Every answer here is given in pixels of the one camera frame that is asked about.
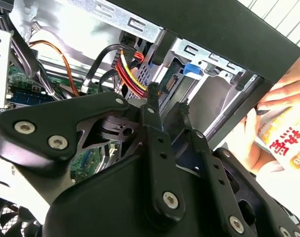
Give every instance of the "red wire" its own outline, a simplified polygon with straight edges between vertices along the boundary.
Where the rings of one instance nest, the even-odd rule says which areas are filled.
[[[138,51],[135,52],[134,57],[140,59],[141,62],[144,61],[144,56],[143,56],[143,54],[141,52],[138,52]]]
[[[142,97],[143,96],[143,92],[141,92],[139,90],[139,88],[137,88],[127,77],[127,75],[125,74],[124,70],[121,68],[120,64],[116,64],[116,70],[118,72],[118,74],[120,75],[120,77],[122,78],[122,80],[124,81],[124,83],[127,85],[127,87],[138,97]]]
[[[128,75],[125,73],[125,71],[123,70],[122,66],[120,65],[120,63],[118,63],[118,69],[120,74],[124,77],[125,81],[128,83],[127,86],[129,86],[130,89],[132,89],[134,92],[136,92],[138,95],[142,96],[144,94],[144,92],[139,89],[128,77]]]
[[[123,66],[122,66],[122,64],[121,64],[120,59],[118,59],[117,65],[118,65],[118,67],[119,67],[119,69],[120,69],[121,74],[125,76],[125,79],[126,79],[126,80],[128,81],[128,83],[131,85],[131,87],[132,87],[135,91],[137,91],[139,95],[144,95],[144,91],[143,91],[141,88],[139,88],[136,84],[134,84],[134,82],[131,80],[131,78],[127,75],[126,71],[124,70],[124,68],[123,68]]]

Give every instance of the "yellow wire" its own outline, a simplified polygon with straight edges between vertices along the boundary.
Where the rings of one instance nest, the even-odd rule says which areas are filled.
[[[146,87],[144,85],[142,85],[131,73],[129,67],[128,67],[128,64],[126,62],[126,59],[125,59],[125,56],[124,56],[124,51],[121,50],[121,54],[120,54],[120,58],[121,58],[121,61],[125,67],[125,70],[127,71],[129,77],[132,79],[132,81],[137,84],[142,90],[146,91]]]

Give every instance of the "fan grille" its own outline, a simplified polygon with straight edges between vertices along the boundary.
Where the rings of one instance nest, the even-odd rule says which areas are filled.
[[[11,209],[9,209],[8,207],[5,207],[3,210],[2,210],[2,215],[6,214],[6,213],[10,213],[10,212],[13,212]],[[14,225],[17,223],[17,219],[18,219],[18,216],[15,216],[14,218],[10,219],[5,225],[4,227],[1,227],[0,225],[0,229],[1,229],[1,232],[3,234],[6,234],[7,231]],[[21,235],[24,237],[25,234],[23,232],[23,229],[24,229],[24,226],[22,226],[21,228]]]

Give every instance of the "white wall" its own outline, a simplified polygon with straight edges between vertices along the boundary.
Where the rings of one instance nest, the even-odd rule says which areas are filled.
[[[300,0],[239,0],[300,47]]]

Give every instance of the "fan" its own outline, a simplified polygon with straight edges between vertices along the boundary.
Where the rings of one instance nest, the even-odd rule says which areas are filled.
[[[38,237],[41,234],[41,226],[35,223],[37,224],[37,221],[28,209],[17,207],[8,201],[0,201],[0,236]]]

